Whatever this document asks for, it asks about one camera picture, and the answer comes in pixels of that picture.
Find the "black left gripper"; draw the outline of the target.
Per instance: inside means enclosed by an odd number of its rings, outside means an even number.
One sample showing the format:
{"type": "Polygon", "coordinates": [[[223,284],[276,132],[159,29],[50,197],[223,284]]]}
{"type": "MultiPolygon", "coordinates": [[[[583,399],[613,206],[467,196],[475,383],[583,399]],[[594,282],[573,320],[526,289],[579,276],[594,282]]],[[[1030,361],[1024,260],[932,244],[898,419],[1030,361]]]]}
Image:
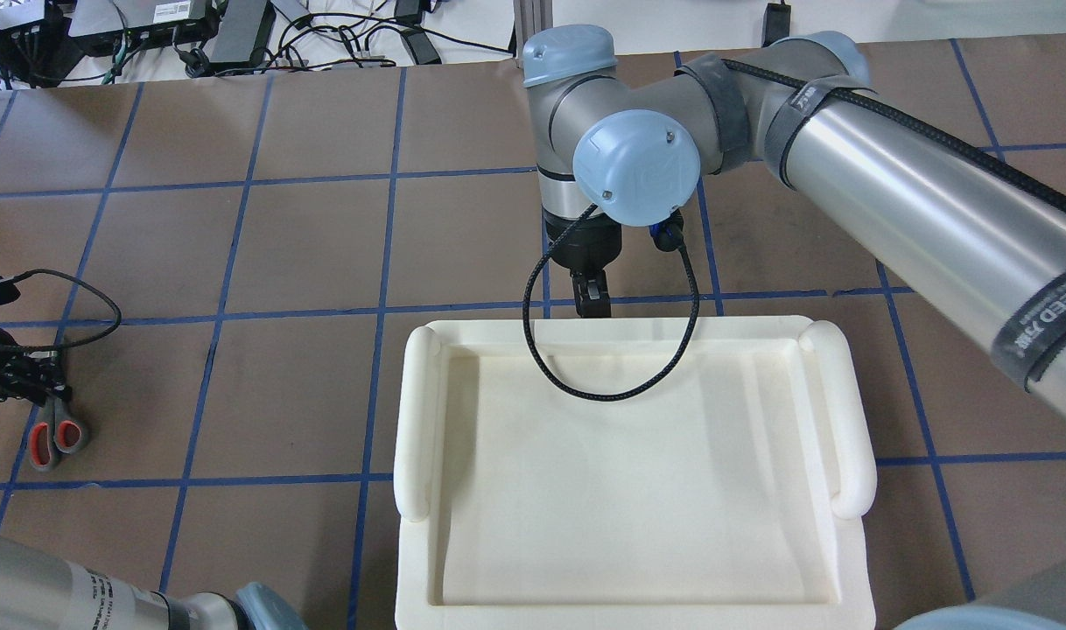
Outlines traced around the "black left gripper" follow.
{"type": "MultiPolygon", "coordinates": [[[[0,306],[17,302],[21,292],[16,282],[0,276],[0,306]]],[[[46,404],[46,398],[61,395],[61,364],[56,351],[25,351],[0,327],[0,403],[25,399],[46,404]]]]}

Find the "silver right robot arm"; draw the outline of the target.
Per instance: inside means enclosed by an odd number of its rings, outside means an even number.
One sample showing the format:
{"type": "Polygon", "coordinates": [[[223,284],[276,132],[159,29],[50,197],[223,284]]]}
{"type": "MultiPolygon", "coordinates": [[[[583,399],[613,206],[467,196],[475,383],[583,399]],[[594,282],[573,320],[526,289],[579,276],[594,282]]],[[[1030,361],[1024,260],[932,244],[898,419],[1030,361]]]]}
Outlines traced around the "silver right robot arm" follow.
{"type": "Polygon", "coordinates": [[[642,88],[599,25],[546,29],[518,59],[550,241],[530,279],[564,266],[581,318],[612,314],[621,228],[683,254],[698,180],[758,158],[1066,417],[1066,194],[886,104],[844,33],[708,53],[642,88]]]}

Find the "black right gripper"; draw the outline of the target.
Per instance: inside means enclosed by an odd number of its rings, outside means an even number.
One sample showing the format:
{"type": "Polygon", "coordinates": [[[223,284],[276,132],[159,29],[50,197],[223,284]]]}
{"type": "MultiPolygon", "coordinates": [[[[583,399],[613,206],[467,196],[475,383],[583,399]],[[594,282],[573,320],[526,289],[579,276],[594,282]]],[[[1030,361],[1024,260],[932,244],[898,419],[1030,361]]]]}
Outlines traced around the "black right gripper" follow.
{"type": "Polygon", "coordinates": [[[582,319],[609,319],[612,298],[607,286],[604,268],[621,254],[621,224],[605,213],[594,213],[560,246],[558,238],[576,223],[544,210],[544,228],[550,239],[551,260],[572,272],[574,307],[582,319]]]}

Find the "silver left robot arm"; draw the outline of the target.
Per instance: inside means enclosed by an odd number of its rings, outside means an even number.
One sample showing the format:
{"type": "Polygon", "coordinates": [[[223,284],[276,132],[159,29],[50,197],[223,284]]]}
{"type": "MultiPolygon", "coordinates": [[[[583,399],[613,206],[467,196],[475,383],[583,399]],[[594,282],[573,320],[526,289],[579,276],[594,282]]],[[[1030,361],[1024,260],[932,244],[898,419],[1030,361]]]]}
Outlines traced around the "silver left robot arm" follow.
{"type": "MultiPolygon", "coordinates": [[[[0,306],[16,302],[28,270],[0,276],[0,306]]],[[[74,417],[64,368],[66,342],[22,346],[0,327],[0,403],[28,400],[39,411],[25,436],[33,469],[52,470],[61,456],[88,445],[88,426],[74,417]]],[[[0,629],[302,629],[292,605],[251,582],[225,597],[200,591],[173,598],[0,536],[0,629]]]]}

